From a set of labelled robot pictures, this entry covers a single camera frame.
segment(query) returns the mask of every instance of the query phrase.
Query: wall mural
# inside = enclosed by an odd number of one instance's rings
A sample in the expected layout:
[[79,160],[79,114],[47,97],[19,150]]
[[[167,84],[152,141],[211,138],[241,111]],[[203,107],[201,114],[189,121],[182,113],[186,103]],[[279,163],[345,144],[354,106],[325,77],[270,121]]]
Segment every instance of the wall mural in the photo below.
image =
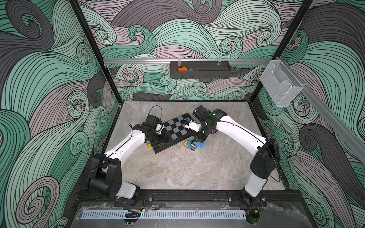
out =
[[[361,1],[310,9],[282,57],[305,84],[365,143],[365,12]],[[299,94],[275,107],[265,89],[254,102],[281,166],[305,197],[318,227],[363,228],[365,165]]]
[[118,104],[68,0],[0,1],[1,227],[65,227]]
[[[213,59],[271,59],[301,2],[79,0],[104,58]],[[226,80],[176,80],[169,65],[109,65],[123,100],[247,101],[265,67],[233,65]]]

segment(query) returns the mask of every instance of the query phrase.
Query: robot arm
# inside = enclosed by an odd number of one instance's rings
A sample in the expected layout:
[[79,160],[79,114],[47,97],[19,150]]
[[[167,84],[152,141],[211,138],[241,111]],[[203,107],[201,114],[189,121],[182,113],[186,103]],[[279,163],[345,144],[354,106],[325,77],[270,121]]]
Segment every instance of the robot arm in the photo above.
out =
[[266,184],[270,173],[276,168],[276,159],[279,157],[277,142],[251,132],[220,109],[210,112],[200,106],[195,109],[193,115],[201,124],[189,120],[185,123],[185,127],[195,131],[199,128],[194,135],[196,142],[204,142],[211,132],[218,130],[233,138],[254,156],[250,164],[251,175],[243,189],[243,194],[248,193],[256,197]]
[[105,154],[95,154],[89,166],[87,187],[110,198],[133,198],[137,186],[122,181],[122,166],[137,147],[146,141],[152,145],[167,143],[170,136],[162,133],[163,128],[159,118],[148,115],[143,124],[134,126],[132,132],[113,149]]
[[220,121],[217,122],[216,128],[236,140],[246,148],[252,156],[255,156],[258,147],[262,147],[264,145],[263,142],[266,142],[266,138],[249,131],[234,121],[230,116],[222,117]]

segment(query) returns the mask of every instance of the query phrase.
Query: gray marble surface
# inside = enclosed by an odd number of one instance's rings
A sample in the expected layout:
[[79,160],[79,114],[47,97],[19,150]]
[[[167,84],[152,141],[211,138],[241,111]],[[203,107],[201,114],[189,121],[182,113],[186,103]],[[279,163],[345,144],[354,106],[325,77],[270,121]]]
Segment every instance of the gray marble surface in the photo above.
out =
[[[130,127],[146,120],[154,105],[162,107],[162,121],[168,121],[184,113],[192,117],[200,105],[214,110],[219,108],[235,121],[261,135],[248,103],[241,102],[125,102],[109,140],[107,151],[120,143]],[[151,114],[160,116],[155,107]],[[247,182],[253,156],[238,142],[222,132],[209,135],[203,149],[189,150],[185,140],[154,153],[146,145],[138,147],[122,167],[123,180],[134,183],[141,189],[230,189],[241,190]],[[278,179],[277,171],[272,175]],[[282,183],[269,178],[264,190],[285,190]]]

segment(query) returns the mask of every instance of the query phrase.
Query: black and gray checkered board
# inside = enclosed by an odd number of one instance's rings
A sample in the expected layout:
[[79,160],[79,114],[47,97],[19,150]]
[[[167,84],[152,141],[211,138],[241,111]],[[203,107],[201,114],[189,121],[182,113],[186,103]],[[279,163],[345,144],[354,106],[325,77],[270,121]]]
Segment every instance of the black and gray checkered board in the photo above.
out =
[[192,119],[188,113],[185,113],[164,123],[165,128],[162,131],[169,132],[172,140],[164,145],[152,145],[155,153],[169,148],[170,146],[173,146],[176,143],[179,143],[194,135],[195,131],[185,128],[184,122],[187,118]]

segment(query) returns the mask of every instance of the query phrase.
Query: aluminum rail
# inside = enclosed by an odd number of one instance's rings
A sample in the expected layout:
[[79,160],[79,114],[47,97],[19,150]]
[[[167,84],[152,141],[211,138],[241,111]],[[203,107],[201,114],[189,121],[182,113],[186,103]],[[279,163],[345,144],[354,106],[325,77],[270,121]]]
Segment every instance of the aluminum rail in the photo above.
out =
[[171,61],[228,61],[230,64],[267,65],[270,60],[265,59],[148,59],[148,58],[107,58],[104,64],[170,64]]
[[[297,74],[291,69],[286,61],[280,57],[277,60],[281,60],[287,67],[287,76],[294,85],[296,82],[303,84]],[[309,103],[315,107],[315,109],[325,118],[328,124],[335,130],[337,134],[341,136],[346,145],[352,150],[352,152],[359,158],[359,160],[365,164],[365,144],[346,126],[340,118],[328,107],[308,86],[303,84],[304,88],[301,93],[306,96]]]

